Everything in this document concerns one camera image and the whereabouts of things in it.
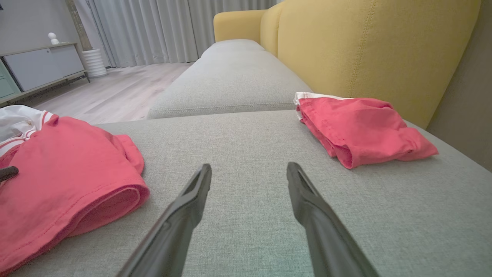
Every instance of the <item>yellow sofa backrest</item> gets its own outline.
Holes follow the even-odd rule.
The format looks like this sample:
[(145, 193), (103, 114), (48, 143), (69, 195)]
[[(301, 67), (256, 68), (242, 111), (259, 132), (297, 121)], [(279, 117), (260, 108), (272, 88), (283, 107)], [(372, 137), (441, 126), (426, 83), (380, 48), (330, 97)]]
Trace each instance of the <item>yellow sofa backrest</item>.
[(480, 0), (285, 0), (263, 15), (260, 40), (314, 92), (385, 100), (425, 128), (479, 8)]

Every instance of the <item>red fabric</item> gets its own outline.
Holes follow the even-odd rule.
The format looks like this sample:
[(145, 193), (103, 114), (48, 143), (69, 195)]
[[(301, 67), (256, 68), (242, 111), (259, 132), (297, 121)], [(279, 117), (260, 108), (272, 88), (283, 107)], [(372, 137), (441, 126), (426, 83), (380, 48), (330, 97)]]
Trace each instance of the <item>red fabric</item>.
[(391, 160), (412, 161), (438, 154), (391, 104), (371, 98), (299, 99), (306, 124), (331, 157), (348, 169)]
[(0, 275), (65, 237), (108, 224), (149, 197), (144, 160), (126, 135), (54, 115), (0, 157), (19, 174), (0, 187)]

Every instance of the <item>light wood floor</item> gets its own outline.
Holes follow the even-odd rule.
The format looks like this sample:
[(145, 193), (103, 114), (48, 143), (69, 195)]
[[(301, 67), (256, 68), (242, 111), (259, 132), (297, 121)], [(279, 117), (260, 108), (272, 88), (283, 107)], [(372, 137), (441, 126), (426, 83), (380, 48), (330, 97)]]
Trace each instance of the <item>light wood floor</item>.
[(71, 116), (90, 124), (142, 120), (159, 93), (192, 63), (109, 69), (100, 78), (78, 80), (14, 104)]

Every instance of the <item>white figurine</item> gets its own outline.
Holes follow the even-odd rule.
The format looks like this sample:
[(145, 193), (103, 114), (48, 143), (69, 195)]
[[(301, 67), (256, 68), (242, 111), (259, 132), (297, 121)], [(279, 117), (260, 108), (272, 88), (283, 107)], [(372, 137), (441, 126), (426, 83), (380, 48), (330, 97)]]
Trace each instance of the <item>white figurine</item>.
[(48, 34), (48, 37), (51, 39), (51, 44), (55, 45), (55, 44), (60, 43), (60, 42), (57, 40), (57, 35), (55, 35), (55, 33), (49, 33), (49, 34)]

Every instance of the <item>gray sofa cushion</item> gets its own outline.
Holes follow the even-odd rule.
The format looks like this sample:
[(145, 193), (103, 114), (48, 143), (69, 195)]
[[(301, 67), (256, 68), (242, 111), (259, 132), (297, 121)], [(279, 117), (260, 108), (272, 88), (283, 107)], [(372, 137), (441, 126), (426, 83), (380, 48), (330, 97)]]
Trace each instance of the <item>gray sofa cushion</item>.
[(286, 168), (298, 162), (382, 277), (490, 276), (492, 173), (422, 131), (421, 161), (344, 168), (294, 110), (102, 125), (145, 158), (140, 209), (68, 238), (12, 276), (114, 276), (202, 163), (212, 184), (183, 276), (312, 276)]
[(298, 91), (311, 89), (258, 43), (218, 42), (158, 96), (148, 118), (295, 109)]

